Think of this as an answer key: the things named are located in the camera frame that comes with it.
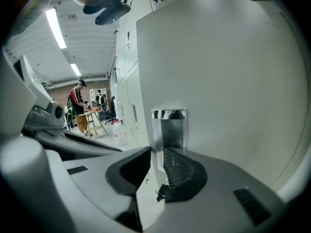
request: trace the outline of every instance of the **khaki pants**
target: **khaki pants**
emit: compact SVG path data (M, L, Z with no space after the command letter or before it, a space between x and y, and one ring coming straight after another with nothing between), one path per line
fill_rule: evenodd
M84 130L87 131L87 120L86 116L74 116L76 118L78 128L81 133L84 133Z

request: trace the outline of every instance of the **white ceiling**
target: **white ceiling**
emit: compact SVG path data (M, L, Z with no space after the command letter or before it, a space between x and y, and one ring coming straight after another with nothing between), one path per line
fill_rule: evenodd
M77 80L70 67L72 63L78 66L82 78L89 78L89 74L94 78L104 77L110 70L111 59L114 58L114 31L118 23L96 25L95 18L100 12L85 15L83 7L72 0L51 0L49 8L56 8L67 48L60 50L43 13L32 26L7 46L12 63L24 54L38 78L47 83ZM70 15L75 15L77 19L70 20Z

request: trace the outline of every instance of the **ceiling beam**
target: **ceiling beam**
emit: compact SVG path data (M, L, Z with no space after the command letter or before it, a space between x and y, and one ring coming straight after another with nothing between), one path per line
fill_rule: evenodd
M66 82L62 82L62 83L56 83L50 87L47 87L47 90L52 90L55 88L59 88L59 87L63 87L63 86L71 85L71 84L76 84L77 80L78 79L66 81ZM93 82L93 81L104 81L104 80L109 80L109 79L107 79L107 78L93 78L93 79L83 79L83 80L87 83L87 82Z

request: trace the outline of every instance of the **wooden table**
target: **wooden table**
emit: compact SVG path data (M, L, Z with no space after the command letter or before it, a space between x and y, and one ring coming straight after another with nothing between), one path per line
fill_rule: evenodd
M109 135L108 132L106 131L106 129L104 128L102 122L99 120L99 118L98 118L98 116L97 116L96 113L98 113L98 111L88 111L88 112L84 112L84 114L82 114L82 115L79 115L79 117L80 117L80 116L86 116L86 118L87 118L87 131L88 131L88 137L89 137L89 138L91 138L90 132L91 132L92 130L94 130L94 131L95 131L95 134L98 135L97 132L96 132L96 130L99 130L99 129L101 129L101 128L106 132L107 135ZM100 126L95 127L94 119L93 119L93 115L92 115L92 114L95 114L95 117L96 117L97 120L99 121ZM88 120L88 119L89 119L89 115L91 115L91 118L92 118L92 123L93 123L93 126L94 126L93 128L90 128L90 127L89 127L89 120Z

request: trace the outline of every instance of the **person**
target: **person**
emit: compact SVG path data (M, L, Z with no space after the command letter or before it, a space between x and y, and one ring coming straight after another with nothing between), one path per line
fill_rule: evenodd
M71 107L68 108L68 106L66 105L65 106L65 109L64 109L64 112L65 112L65 117L66 117L66 121L67 121L67 128L69 130L72 130L73 129L73 122L72 122L72 111L71 111Z
M95 101L97 103L97 107L101 109L101 111L98 113L98 117L99 120L102 122L104 121L105 117L106 117L106 101L105 101L105 97L102 94L101 90L97 90L98 95L95 98Z
M84 82L84 80L78 80L76 86L70 92L70 101L72 104L72 112L74 113L74 117L76 118L77 125L81 134L83 134L84 136L88 136L86 116L80 116L84 113L84 108L88 107L88 104L83 103L80 92L80 90L82 90L85 86L86 83Z

